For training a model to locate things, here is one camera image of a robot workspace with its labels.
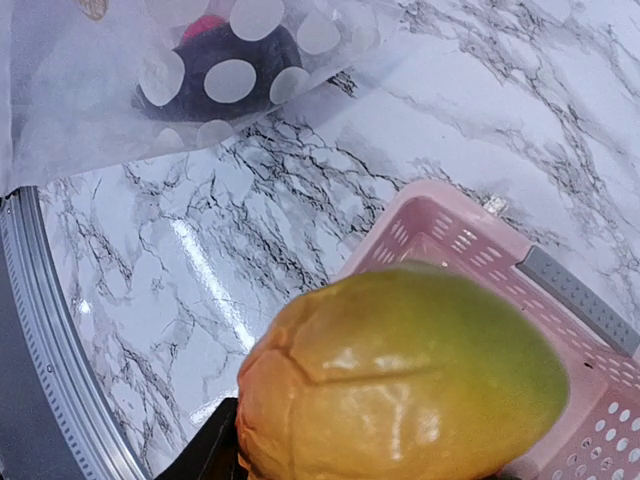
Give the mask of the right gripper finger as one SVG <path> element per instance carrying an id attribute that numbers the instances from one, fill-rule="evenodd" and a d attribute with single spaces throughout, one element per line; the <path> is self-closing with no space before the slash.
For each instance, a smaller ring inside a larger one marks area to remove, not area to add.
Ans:
<path id="1" fill-rule="evenodd" d="M 225 398 L 159 480 L 239 479 L 237 406 L 236 398 Z"/>

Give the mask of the orange carrot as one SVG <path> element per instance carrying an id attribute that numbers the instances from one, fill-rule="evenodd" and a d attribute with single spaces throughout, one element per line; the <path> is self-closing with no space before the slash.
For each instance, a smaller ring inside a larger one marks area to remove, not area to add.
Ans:
<path id="1" fill-rule="evenodd" d="M 237 382 L 253 479 L 484 479 L 549 432 L 570 392 L 517 308 L 417 262 L 296 297 Z"/>

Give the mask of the purple eggplant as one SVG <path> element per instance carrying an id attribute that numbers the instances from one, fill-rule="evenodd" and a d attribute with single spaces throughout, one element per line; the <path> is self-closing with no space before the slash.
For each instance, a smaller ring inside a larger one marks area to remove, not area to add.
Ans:
<path id="1" fill-rule="evenodd" d="M 270 90 L 283 70 L 302 66 L 291 33 L 282 25 L 257 41 L 239 38 L 223 23 L 172 50 L 182 61 L 175 95 L 160 105 L 138 86 L 132 106 L 160 121 L 232 121 L 273 106 Z"/>

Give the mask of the clear zip top bag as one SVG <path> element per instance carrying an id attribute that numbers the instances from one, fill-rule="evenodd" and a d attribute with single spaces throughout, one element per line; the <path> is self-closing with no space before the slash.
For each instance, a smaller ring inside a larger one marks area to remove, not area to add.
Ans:
<path id="1" fill-rule="evenodd" d="M 241 39 L 284 26 L 302 66 L 273 81 L 273 106 L 236 120 L 152 120 L 132 106 L 175 95 L 172 52 L 203 15 Z M 1 5 L 1 191 L 226 140 L 385 42 L 395 1 L 5 1 Z"/>

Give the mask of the red crinkled fruit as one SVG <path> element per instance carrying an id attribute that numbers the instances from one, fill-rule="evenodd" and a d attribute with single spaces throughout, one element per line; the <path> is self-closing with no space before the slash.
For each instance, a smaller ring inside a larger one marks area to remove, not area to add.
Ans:
<path id="1" fill-rule="evenodd" d="M 184 31 L 181 37 L 181 43 L 197 37 L 205 32 L 222 26 L 226 23 L 223 17 L 217 15 L 203 15 L 193 23 L 191 23 Z"/>

